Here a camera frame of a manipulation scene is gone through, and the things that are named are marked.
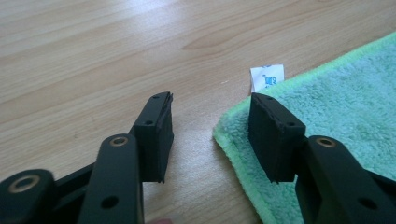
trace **black clamp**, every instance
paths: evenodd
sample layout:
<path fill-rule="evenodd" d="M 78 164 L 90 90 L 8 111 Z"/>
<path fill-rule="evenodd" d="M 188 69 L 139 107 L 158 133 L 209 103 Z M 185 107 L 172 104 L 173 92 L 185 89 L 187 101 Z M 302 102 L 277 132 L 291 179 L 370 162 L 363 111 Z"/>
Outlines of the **black clamp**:
<path fill-rule="evenodd" d="M 396 182 L 364 170 L 271 96 L 252 93 L 248 138 L 271 182 L 293 182 L 305 223 L 396 223 Z"/>
<path fill-rule="evenodd" d="M 164 182 L 174 140 L 170 92 L 149 98 L 129 133 L 103 141 L 96 163 L 57 181 L 27 170 L 0 183 L 0 223 L 144 223 L 142 182 Z"/>

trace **terry cloth towel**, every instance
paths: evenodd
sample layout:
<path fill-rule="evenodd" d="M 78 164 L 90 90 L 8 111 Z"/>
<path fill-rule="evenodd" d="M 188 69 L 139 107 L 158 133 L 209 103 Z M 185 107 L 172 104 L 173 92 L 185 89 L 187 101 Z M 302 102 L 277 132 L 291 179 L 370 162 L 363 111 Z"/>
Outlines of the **terry cloth towel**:
<path fill-rule="evenodd" d="M 361 166 L 396 180 L 396 33 L 262 93 L 335 138 Z M 248 141 L 250 97 L 225 113 L 214 137 L 264 223 L 303 223 L 295 183 L 270 183 Z"/>

